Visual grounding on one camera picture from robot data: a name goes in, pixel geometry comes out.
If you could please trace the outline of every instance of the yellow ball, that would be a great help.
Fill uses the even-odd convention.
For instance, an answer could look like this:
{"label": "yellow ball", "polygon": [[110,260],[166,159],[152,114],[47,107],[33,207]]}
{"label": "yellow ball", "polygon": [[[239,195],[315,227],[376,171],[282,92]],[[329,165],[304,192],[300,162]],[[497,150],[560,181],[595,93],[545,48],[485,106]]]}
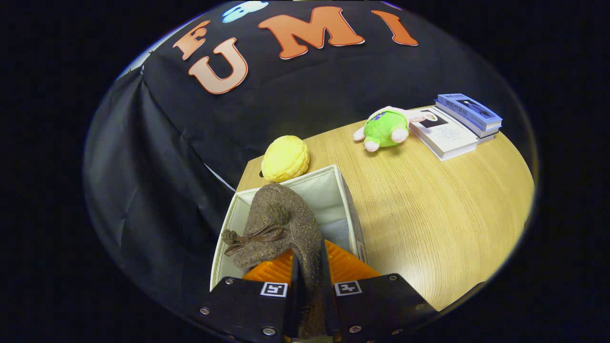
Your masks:
{"label": "yellow ball", "polygon": [[309,168],[309,149],[294,135],[284,135],[271,143],[263,156],[260,169],[263,177],[283,182],[302,175]]}

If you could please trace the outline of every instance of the brown plush toy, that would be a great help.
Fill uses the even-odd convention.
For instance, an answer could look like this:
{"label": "brown plush toy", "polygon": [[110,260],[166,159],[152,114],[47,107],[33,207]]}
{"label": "brown plush toy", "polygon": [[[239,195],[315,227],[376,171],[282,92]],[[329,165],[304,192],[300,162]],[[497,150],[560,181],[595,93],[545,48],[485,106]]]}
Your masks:
{"label": "brown plush toy", "polygon": [[314,213],[297,193],[280,184],[262,187],[252,200],[244,237],[238,237],[235,231],[224,231],[222,239],[230,245],[225,254],[235,254],[234,264],[244,274],[292,249],[301,263],[307,290],[308,310],[303,314],[299,338],[324,334],[320,288],[322,233]]}

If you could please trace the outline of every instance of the green plush toy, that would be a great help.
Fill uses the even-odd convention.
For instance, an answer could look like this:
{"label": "green plush toy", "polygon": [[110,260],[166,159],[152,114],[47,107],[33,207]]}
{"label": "green plush toy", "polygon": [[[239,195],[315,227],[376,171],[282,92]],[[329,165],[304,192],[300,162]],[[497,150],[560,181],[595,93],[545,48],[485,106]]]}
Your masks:
{"label": "green plush toy", "polygon": [[371,152],[380,146],[394,146],[409,136],[409,122],[424,120],[420,112],[386,106],[370,115],[366,124],[354,133],[354,140],[364,139],[364,148]]}

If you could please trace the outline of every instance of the round wooden tabletop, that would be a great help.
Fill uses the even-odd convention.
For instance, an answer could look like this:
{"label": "round wooden tabletop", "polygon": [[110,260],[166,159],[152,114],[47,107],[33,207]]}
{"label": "round wooden tabletop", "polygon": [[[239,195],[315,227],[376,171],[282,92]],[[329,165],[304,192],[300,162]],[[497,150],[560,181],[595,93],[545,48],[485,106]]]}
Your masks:
{"label": "round wooden tabletop", "polygon": [[[415,135],[375,153],[354,142],[365,120],[307,139],[307,172],[336,164],[354,198],[368,262],[399,273],[440,311],[505,262],[534,199],[526,162],[501,132],[441,162]],[[237,191],[262,187],[262,156]]]}

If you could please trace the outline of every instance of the screw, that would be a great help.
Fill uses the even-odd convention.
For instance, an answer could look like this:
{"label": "screw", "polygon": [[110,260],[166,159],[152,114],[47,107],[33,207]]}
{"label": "screw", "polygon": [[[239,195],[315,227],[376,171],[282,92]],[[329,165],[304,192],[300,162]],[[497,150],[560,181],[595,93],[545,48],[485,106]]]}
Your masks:
{"label": "screw", "polygon": [[267,336],[273,336],[277,331],[274,328],[263,328],[263,333]]}

